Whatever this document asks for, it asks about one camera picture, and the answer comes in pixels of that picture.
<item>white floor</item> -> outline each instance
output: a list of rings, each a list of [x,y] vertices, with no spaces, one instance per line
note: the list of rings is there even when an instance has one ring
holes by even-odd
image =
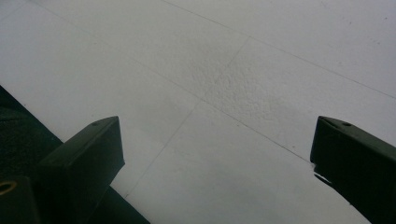
[[[0,0],[0,84],[67,140],[118,115],[152,223],[368,223],[314,178],[319,115],[396,145],[391,0]]]

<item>dark surface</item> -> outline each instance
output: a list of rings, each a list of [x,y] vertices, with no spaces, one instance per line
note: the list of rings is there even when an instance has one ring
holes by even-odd
[[[372,223],[396,223],[396,148],[338,119],[319,117],[315,172]]]
[[[30,179],[13,176],[0,179],[7,191],[0,193],[0,223],[38,224],[41,223]]]
[[[37,182],[37,164],[61,144],[59,138],[0,86],[0,179],[25,175]],[[109,187],[88,223],[148,222]]]

